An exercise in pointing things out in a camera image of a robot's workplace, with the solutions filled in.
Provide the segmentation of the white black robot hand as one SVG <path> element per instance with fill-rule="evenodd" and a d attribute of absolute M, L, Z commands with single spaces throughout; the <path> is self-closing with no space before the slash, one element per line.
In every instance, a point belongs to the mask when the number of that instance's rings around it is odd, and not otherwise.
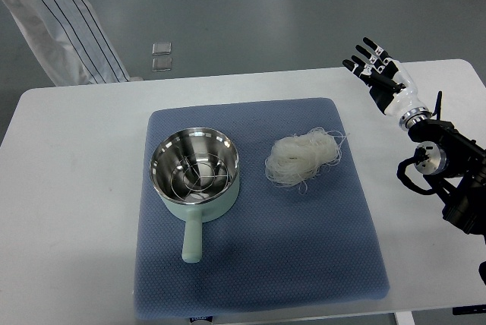
<path fill-rule="evenodd" d="M 365 37 L 364 45 L 355 48 L 359 53 L 342 64 L 367 87 L 377 108 L 388 116 L 401 117 L 413 109 L 425 109 L 418 99 L 415 82 L 403 65 L 383 47 Z"/>

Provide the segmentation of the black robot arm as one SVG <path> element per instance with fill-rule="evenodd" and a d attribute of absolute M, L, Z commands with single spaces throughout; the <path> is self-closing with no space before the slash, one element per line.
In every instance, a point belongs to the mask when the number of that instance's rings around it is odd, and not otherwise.
<path fill-rule="evenodd" d="M 402 161 L 397 178 L 411 191 L 436 194 L 444 204 L 443 219 L 467 235 L 485 236 L 485 149 L 440 118 L 442 93 L 433 112 L 415 108 L 399 126 L 417 143 Z"/>

